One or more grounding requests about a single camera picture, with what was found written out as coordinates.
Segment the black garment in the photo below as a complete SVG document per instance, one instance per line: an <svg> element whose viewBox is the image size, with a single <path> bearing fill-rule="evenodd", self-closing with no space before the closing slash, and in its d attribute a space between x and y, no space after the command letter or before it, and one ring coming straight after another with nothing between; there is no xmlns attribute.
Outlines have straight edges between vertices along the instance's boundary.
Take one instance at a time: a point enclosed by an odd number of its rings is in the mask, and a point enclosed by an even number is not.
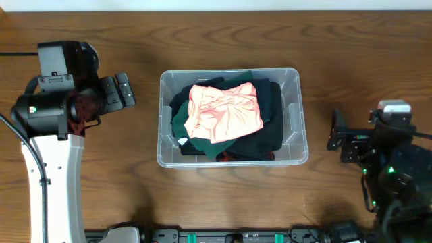
<svg viewBox="0 0 432 243"><path fill-rule="evenodd" d="M169 104L173 136L187 140L180 146L181 154L206 155L217 161L274 160L274 152L282 147L283 142L283 109L279 84L268 79L254 79L245 74L231 80L218 77L199 82L198 85L228 90L247 82L256 88L263 128L252 134L216 144L212 144L208 139L190 138L187 135L184 123L188 118L187 108L192 86L184 87L173 97Z"/></svg>

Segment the dark green garment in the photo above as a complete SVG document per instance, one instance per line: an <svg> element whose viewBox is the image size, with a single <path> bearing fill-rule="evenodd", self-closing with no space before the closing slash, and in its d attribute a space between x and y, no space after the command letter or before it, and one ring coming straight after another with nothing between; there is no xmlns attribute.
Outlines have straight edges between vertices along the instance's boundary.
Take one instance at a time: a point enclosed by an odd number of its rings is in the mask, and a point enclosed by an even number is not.
<svg viewBox="0 0 432 243"><path fill-rule="evenodd" d="M244 72L243 74L231 79L231 80L243 80L246 78L252 78L251 72ZM210 86L213 87L215 84L226 81L222 77L206 80L199 82L199 86ZM209 140L202 138L190 138L189 141L205 155L209 156L210 159L216 159L219 153L224 151L231 152L239 155L254 155L273 152L279 146L278 142L271 139L273 134L278 134L281 128L281 118L279 107L275 107L273 104L278 102L278 92L276 90L276 84L271 82L271 110L272 116L270 121L264 123L264 127L247 136L243 136L227 142L220 142L217 144L211 144Z"/></svg>

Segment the dark navy garment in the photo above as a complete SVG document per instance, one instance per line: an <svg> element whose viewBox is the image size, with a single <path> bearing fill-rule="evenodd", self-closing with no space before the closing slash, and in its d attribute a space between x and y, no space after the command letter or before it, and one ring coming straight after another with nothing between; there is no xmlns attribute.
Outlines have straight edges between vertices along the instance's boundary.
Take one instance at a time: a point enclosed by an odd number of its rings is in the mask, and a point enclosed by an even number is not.
<svg viewBox="0 0 432 243"><path fill-rule="evenodd" d="M260 109L261 119L264 123L269 122L272 116L271 110L271 82L267 78L252 79L246 78L243 80L229 80L215 84L213 87L220 90L228 90L235 88L241 84L251 83L256 90L256 97Z"/></svg>

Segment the pink garment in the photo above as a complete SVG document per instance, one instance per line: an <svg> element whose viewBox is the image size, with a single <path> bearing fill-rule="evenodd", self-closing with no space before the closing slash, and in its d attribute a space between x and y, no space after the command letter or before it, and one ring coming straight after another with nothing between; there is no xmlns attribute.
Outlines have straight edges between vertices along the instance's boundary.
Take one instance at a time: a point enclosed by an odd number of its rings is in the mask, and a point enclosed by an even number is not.
<svg viewBox="0 0 432 243"><path fill-rule="evenodd" d="M190 138L216 144L255 133L263 125L257 90L250 82L228 90L198 85L190 90L184 124Z"/></svg>

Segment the clear plastic storage bin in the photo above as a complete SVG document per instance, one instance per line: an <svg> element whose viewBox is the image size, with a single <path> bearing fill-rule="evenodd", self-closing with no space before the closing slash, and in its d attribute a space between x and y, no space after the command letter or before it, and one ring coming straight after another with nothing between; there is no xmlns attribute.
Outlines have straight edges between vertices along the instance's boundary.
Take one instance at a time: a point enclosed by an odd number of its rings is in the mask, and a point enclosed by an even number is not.
<svg viewBox="0 0 432 243"><path fill-rule="evenodd" d="M273 161L228 161L218 162L205 155L182 155L177 138L171 129L169 106L174 95L184 87L205 80L223 77L231 80L246 72L258 79L267 78L280 85L283 108L283 141L278 151L274 152ZM157 140L157 162L169 169L197 169L216 167L287 167L301 165L308 159L308 142L300 74L292 67L273 67L232 70L167 70L160 77L159 127Z"/></svg>

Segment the red navy plaid shirt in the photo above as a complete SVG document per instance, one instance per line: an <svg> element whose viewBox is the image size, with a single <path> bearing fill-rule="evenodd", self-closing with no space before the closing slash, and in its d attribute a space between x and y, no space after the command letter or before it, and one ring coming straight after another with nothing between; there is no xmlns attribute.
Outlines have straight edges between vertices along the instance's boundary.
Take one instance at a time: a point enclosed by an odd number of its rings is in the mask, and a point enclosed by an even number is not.
<svg viewBox="0 0 432 243"><path fill-rule="evenodd" d="M230 161L274 161L274 152L260 154L258 156L254 155L239 155L231 152L222 152L216 156L216 161L218 162L230 162Z"/></svg>

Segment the black cloth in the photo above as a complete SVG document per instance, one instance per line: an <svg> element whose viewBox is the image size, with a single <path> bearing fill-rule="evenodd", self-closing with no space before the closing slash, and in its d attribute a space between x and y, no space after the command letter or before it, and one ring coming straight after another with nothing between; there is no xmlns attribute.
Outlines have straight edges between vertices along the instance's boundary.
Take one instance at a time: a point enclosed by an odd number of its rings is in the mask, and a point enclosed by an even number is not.
<svg viewBox="0 0 432 243"><path fill-rule="evenodd" d="M180 152L182 155L205 155L202 151L198 150L186 137L178 140Z"/></svg>

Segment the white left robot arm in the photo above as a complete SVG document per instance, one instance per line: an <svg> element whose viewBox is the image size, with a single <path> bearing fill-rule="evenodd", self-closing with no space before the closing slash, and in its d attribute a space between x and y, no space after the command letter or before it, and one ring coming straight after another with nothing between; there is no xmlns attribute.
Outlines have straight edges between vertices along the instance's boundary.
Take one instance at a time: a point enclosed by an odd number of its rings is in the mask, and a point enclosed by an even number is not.
<svg viewBox="0 0 432 243"><path fill-rule="evenodd" d="M36 76L11 111L30 189L31 242L89 242L84 232L81 162L86 129L135 105L128 76Z"/></svg>

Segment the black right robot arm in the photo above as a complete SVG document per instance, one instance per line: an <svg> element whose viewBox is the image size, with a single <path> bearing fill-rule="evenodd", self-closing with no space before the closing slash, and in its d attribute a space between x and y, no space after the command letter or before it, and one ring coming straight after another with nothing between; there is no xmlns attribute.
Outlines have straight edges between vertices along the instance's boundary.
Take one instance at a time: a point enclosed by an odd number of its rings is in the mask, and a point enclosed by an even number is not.
<svg viewBox="0 0 432 243"><path fill-rule="evenodd" d="M412 142L431 135L417 132L411 119L411 112L374 109L369 113L374 127L354 129L339 110L333 112L327 150L362 169L363 199L375 222L371 230L353 223L335 226L332 241L431 241L431 151Z"/></svg>

